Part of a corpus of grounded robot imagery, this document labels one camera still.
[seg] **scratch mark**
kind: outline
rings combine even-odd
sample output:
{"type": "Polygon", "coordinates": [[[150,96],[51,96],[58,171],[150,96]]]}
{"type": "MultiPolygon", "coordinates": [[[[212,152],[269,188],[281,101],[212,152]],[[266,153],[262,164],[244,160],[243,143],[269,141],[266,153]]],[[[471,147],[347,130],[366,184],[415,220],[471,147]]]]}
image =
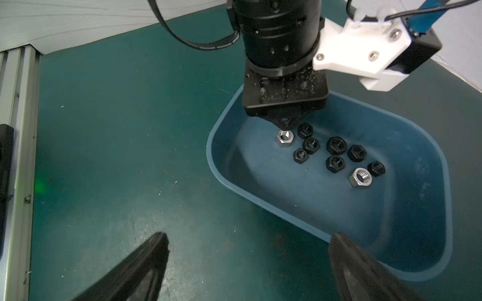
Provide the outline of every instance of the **scratch mark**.
{"type": "Polygon", "coordinates": [[[226,93],[229,94],[229,95],[234,95],[233,93],[228,92],[228,91],[226,91],[226,90],[223,90],[223,89],[221,89],[221,88],[218,88],[218,89],[221,90],[221,91],[223,91],[223,92],[226,92],[226,93]]]}
{"type": "Polygon", "coordinates": [[[202,86],[202,85],[204,85],[205,83],[208,83],[208,82],[210,82],[210,81],[213,81],[213,80],[216,80],[216,79],[222,79],[222,78],[225,78],[225,77],[228,77],[228,76],[232,76],[232,74],[226,74],[226,75],[223,75],[223,76],[219,76],[219,77],[217,77],[217,78],[214,78],[214,79],[207,80],[207,81],[202,82],[201,84],[199,84],[199,86],[202,86]]]}

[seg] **black hex nut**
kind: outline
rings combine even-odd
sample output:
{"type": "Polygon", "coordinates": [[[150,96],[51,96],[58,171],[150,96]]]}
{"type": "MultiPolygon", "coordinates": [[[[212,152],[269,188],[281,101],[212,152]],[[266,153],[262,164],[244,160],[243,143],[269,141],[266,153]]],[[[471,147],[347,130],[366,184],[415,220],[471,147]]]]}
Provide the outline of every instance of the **black hex nut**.
{"type": "Polygon", "coordinates": [[[293,159],[296,163],[303,164],[303,162],[308,160],[308,153],[303,148],[299,148],[293,153],[293,159]]]}
{"type": "Polygon", "coordinates": [[[345,168],[345,162],[342,157],[333,155],[326,160],[326,168],[332,173],[337,173],[345,168]]]}
{"type": "Polygon", "coordinates": [[[305,140],[313,136],[313,127],[307,123],[302,123],[298,126],[298,137],[305,140]]]}
{"type": "Polygon", "coordinates": [[[302,147],[310,154],[313,155],[320,148],[320,142],[315,138],[307,138],[303,141],[302,147]]]}
{"type": "Polygon", "coordinates": [[[352,145],[347,152],[348,158],[353,162],[362,162],[366,158],[366,150],[361,145],[352,145]]]}
{"type": "Polygon", "coordinates": [[[326,142],[326,150],[332,155],[341,155],[347,151],[347,143],[341,137],[331,137],[326,142]]]}
{"type": "Polygon", "coordinates": [[[372,176],[378,177],[385,173],[385,166],[382,163],[375,161],[368,164],[367,170],[372,174],[372,176]]]}

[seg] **blue plastic bin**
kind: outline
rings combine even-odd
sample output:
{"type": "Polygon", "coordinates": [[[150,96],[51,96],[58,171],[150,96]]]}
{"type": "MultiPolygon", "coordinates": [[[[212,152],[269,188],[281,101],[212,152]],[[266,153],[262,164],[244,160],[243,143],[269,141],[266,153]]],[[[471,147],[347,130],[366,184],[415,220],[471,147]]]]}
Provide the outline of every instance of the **blue plastic bin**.
{"type": "Polygon", "coordinates": [[[445,157],[413,122],[330,92],[326,107],[306,118],[322,145],[303,164],[293,161],[302,140],[276,142],[278,129],[248,117],[242,87],[216,122],[207,143],[215,177],[227,188],[292,224],[329,241],[348,234],[398,278],[438,275],[452,253],[452,202],[445,157]],[[340,136],[368,152],[360,163],[346,153],[345,169],[331,173],[326,141],[340,136]],[[378,160],[386,173],[368,188],[352,187],[349,174],[378,160]]]}

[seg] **screw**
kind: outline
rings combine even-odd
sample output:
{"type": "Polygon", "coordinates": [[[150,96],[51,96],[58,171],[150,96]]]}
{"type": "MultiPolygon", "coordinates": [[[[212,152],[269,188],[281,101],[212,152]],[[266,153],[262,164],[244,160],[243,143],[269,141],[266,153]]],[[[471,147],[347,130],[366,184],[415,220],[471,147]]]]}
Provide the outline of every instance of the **screw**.
{"type": "Polygon", "coordinates": [[[402,31],[398,28],[392,30],[392,32],[390,32],[390,34],[388,35],[388,37],[390,37],[390,40],[392,41],[396,41],[400,39],[401,36],[402,36],[402,31]]]}
{"type": "Polygon", "coordinates": [[[378,58],[378,55],[380,53],[378,51],[372,51],[370,52],[370,54],[368,55],[368,59],[370,60],[370,62],[373,62],[373,61],[376,61],[376,59],[378,58]]]}

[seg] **black cylindrical motor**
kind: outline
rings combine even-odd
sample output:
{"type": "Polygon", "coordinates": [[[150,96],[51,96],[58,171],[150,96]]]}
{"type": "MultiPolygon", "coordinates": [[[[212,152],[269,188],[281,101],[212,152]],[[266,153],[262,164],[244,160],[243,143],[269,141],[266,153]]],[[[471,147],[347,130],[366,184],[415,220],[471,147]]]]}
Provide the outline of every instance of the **black cylindrical motor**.
{"type": "Polygon", "coordinates": [[[233,11],[253,71],[284,76],[313,58],[321,0],[234,0],[233,11]]]}

